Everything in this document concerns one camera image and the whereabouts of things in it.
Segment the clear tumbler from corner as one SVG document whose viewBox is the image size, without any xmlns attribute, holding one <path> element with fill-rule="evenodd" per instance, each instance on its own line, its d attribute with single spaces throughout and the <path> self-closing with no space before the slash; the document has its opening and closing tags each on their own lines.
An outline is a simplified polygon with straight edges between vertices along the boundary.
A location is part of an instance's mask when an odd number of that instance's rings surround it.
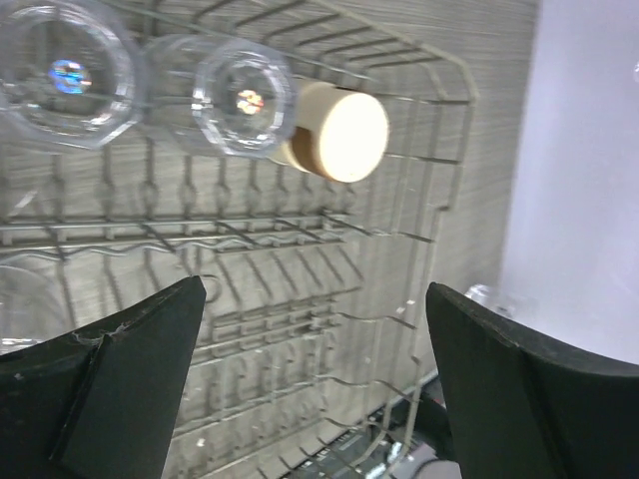
<svg viewBox="0 0 639 479">
<path fill-rule="evenodd" d="M 265 158 L 295 130 L 297 87 L 277 50 L 223 34 L 169 34 L 143 48 L 155 141 L 201 156 Z"/>
</svg>

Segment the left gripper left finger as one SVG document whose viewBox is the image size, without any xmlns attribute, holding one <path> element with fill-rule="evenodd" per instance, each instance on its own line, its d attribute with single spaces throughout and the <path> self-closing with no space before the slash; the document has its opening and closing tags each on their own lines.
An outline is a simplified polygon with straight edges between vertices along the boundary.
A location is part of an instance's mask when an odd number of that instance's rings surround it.
<svg viewBox="0 0 639 479">
<path fill-rule="evenodd" d="M 205 302 L 188 276 L 3 355 L 2 477 L 161 477 Z"/>
</svg>

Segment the beige brown travel cup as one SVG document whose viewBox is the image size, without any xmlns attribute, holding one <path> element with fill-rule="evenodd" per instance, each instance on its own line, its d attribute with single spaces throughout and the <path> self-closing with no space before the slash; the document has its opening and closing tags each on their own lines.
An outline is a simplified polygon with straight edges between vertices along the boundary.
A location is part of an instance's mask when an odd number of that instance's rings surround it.
<svg viewBox="0 0 639 479">
<path fill-rule="evenodd" d="M 390 133 L 383 104 L 328 82 L 297 79 L 296 86 L 294 134 L 269 159 L 344 184 L 369 176 L 383 158 Z"/>
</svg>

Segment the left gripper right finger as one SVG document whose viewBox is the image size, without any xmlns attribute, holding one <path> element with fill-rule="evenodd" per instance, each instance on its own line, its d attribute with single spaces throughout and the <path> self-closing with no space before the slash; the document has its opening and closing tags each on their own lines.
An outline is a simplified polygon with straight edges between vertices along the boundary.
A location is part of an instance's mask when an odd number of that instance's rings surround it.
<svg viewBox="0 0 639 479">
<path fill-rule="evenodd" d="M 463 477 L 637 477 L 637 365 L 440 283 L 428 287 L 425 313 Z"/>
</svg>

